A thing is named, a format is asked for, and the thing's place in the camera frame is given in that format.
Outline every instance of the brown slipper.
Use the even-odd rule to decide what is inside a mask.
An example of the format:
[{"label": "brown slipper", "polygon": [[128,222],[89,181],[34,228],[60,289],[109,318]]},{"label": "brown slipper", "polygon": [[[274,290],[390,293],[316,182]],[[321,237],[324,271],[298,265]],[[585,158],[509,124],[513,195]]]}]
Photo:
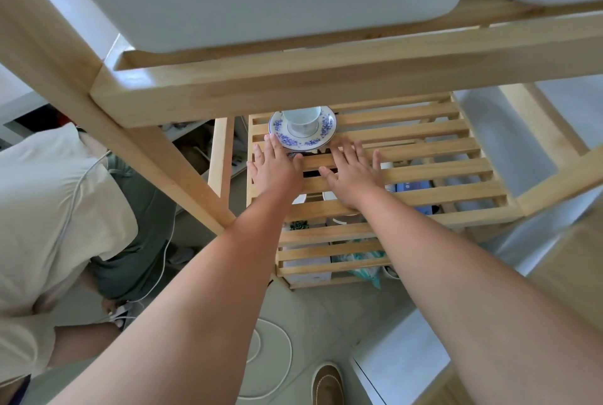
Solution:
[{"label": "brown slipper", "polygon": [[334,363],[326,362],[314,373],[312,405],[344,405],[343,380]]}]

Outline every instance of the person's right hand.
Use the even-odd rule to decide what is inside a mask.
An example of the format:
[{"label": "person's right hand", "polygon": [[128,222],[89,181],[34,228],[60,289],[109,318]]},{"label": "person's right hand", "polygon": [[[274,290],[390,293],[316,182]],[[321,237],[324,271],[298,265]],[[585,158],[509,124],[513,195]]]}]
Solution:
[{"label": "person's right hand", "polygon": [[359,210],[361,197],[368,195],[375,188],[385,190],[379,150],[373,152],[371,166],[360,140],[354,142],[352,148],[350,141],[344,137],[342,145],[343,154],[337,144],[331,146],[337,173],[327,167],[320,167],[318,171],[327,179],[331,190],[346,207]]}]

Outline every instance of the person's left hand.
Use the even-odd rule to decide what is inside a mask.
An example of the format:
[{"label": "person's left hand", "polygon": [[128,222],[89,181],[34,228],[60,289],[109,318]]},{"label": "person's left hand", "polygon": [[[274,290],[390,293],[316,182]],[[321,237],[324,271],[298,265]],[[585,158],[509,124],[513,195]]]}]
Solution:
[{"label": "person's left hand", "polygon": [[274,134],[264,135],[264,152],[258,143],[254,143],[253,154],[256,160],[247,163],[247,171],[251,173],[258,192],[279,193],[291,203],[302,190],[303,156],[296,154],[289,159]]}]

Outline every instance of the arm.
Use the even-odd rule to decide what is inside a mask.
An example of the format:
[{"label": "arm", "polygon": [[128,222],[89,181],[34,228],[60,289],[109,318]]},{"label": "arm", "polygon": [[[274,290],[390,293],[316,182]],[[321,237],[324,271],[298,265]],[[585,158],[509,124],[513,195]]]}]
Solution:
[{"label": "arm", "polygon": [[302,184],[274,137],[248,164],[258,198],[188,264],[53,405],[233,404],[285,214]]},{"label": "arm", "polygon": [[357,142],[322,168],[360,210],[479,404],[600,402],[603,336],[515,270],[383,189]]}]

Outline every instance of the wooden shelf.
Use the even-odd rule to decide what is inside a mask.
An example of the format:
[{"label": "wooden shelf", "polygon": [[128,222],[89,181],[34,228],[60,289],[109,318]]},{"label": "wooden shelf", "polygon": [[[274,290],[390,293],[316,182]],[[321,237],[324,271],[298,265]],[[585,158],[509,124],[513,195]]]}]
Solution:
[{"label": "wooden shelf", "polygon": [[[352,111],[352,108],[350,104],[332,106],[338,113],[338,129],[333,143],[337,143],[337,139],[345,135],[351,140],[359,139],[363,143],[371,144],[371,148],[367,149],[368,154],[379,148],[385,162],[403,162],[405,165],[383,170],[386,184],[412,181],[433,183],[434,187],[397,192],[395,196],[404,203],[413,207],[445,207],[445,210],[432,215],[431,218],[455,230],[502,224],[522,217],[509,190],[496,174],[473,135],[471,124],[450,93],[373,100],[356,105],[355,108],[360,108],[360,111]],[[250,116],[250,149],[253,143],[260,143],[263,147],[263,136],[268,133],[267,121],[270,115],[271,113],[265,113]],[[438,140],[433,141],[433,137],[438,137]],[[436,162],[433,160],[435,157],[448,157],[452,160]],[[332,155],[316,154],[304,158],[305,172],[317,170],[321,165],[335,167]],[[447,178],[465,176],[476,178],[467,179],[464,184],[446,185]],[[251,203],[258,191],[249,178],[247,183],[247,201]],[[307,201],[292,205],[285,221],[308,220],[312,227],[283,230],[279,241],[280,248],[275,257],[276,276],[286,280],[291,275],[303,273],[339,273],[361,267],[390,264],[387,256],[352,262],[324,261],[324,258],[335,255],[382,249],[366,222],[331,226],[324,224],[324,219],[357,213],[337,200],[322,200],[321,194],[327,190],[329,186],[324,178],[315,176],[315,173],[306,173],[301,193],[307,194]],[[454,205],[478,200],[491,201],[492,208],[457,211]],[[361,241],[333,244],[357,239]],[[287,261],[298,260],[321,263],[295,263],[292,266],[286,264]],[[357,281],[345,278],[348,277],[294,281],[290,287],[294,289]]]}]

